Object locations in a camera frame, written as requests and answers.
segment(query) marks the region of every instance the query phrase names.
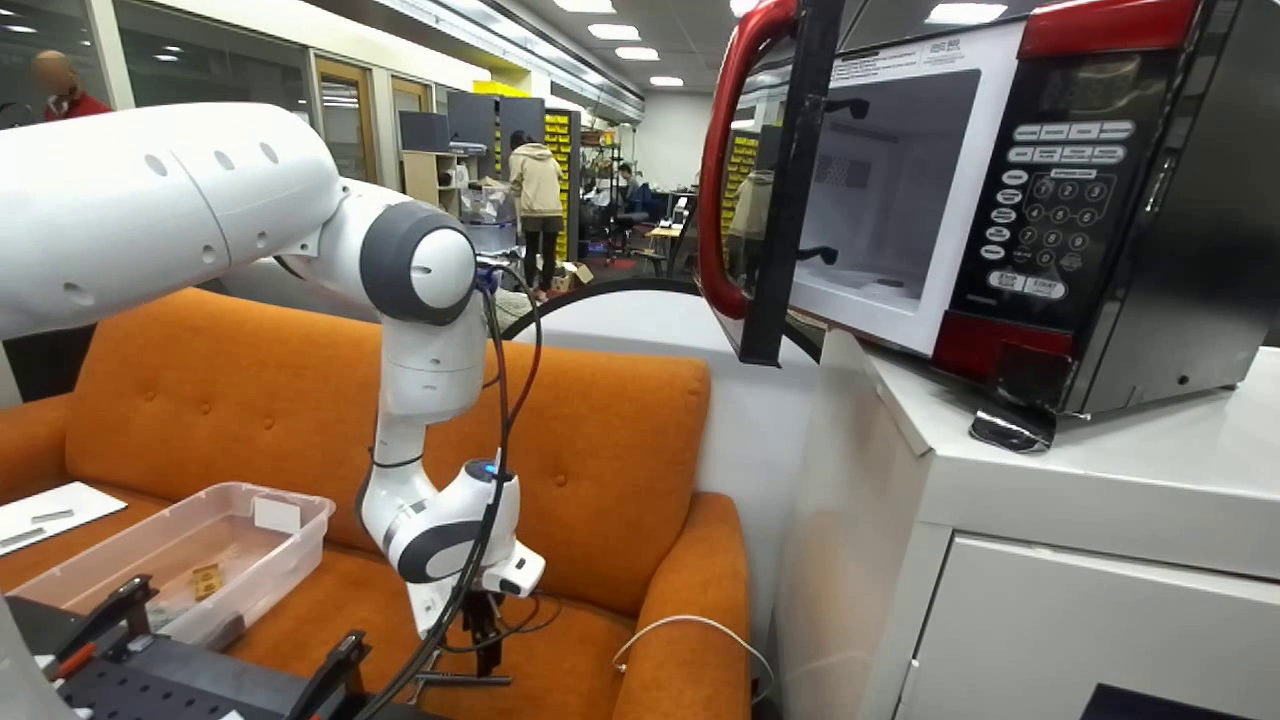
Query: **white table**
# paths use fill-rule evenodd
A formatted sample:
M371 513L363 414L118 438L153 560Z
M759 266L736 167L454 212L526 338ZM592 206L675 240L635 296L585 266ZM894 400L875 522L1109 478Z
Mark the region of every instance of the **white table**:
M788 718L1080 720L1098 686L1280 718L1280 355L1231 395L967 439L834 332L775 599Z

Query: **microwave keypad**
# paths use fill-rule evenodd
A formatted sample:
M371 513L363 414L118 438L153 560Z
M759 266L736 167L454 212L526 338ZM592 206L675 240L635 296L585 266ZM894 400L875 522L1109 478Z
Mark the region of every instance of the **microwave keypad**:
M1012 129L967 256L988 291L1033 318L1068 311L1104 256L1134 131L1134 121Z

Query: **red microwave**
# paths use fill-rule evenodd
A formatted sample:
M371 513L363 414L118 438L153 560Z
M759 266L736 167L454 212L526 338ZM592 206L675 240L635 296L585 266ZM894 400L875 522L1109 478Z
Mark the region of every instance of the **red microwave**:
M741 361L807 311L993 390L977 432L1012 447L1239 385L1280 307L1280 3L946 7L733 33L698 228Z

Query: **microwave window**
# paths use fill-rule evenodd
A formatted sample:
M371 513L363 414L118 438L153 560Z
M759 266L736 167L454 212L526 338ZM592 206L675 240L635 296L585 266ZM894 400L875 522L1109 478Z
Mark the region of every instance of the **microwave window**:
M834 87L807 186L799 249L840 290L921 302L962 145L974 121L977 71Z

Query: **robotic arm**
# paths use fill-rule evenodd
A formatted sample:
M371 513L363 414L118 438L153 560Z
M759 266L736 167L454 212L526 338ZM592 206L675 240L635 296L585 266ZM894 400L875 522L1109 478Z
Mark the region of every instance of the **robotic arm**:
M438 627L503 482L468 464L423 478L423 428L486 385L477 254L454 217L343 182L323 142L268 106L177 106L0 131L0 339L93 324L141 302L289 254L291 267L385 324L379 423L361 502L369 537ZM503 482L486 546L488 593L532 593L543 560L518 541Z

